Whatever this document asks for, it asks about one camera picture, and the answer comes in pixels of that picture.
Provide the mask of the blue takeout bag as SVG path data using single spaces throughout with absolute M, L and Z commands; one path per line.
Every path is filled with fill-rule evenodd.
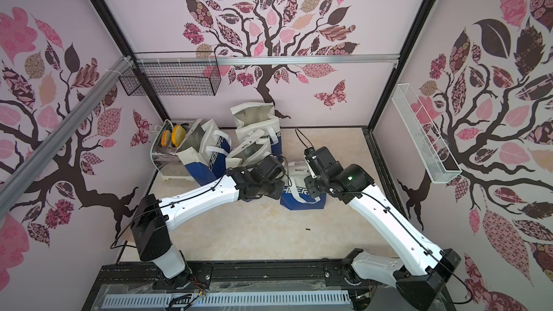
M 268 155 L 272 155 L 271 141 L 263 130 L 256 130 L 229 153 L 226 168 L 255 165 Z
M 197 184 L 204 186 L 226 172 L 231 146 L 230 136 L 221 131 L 214 120 L 197 119 L 176 155 Z

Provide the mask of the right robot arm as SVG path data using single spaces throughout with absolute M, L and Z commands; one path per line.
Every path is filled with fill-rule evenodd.
M 428 310 L 455 275 L 461 258 L 427 239 L 388 200 L 374 179 L 360 166 L 347 167 L 326 147 L 306 148 L 309 193 L 335 197 L 356 210 L 387 241 L 397 258 L 375 256 L 354 249 L 341 262 L 341 274 L 350 285 L 372 280 L 394 287 L 417 310 Z

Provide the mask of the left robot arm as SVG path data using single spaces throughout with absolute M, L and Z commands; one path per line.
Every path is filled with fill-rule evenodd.
M 188 220 L 224 204 L 269 197 L 278 200 L 283 192 L 287 168 L 274 155 L 257 164 L 229 168 L 222 177 L 184 194 L 158 199 L 142 198 L 126 227 L 142 262 L 153 263 L 165 278 L 187 270 L 181 251 L 170 233 Z

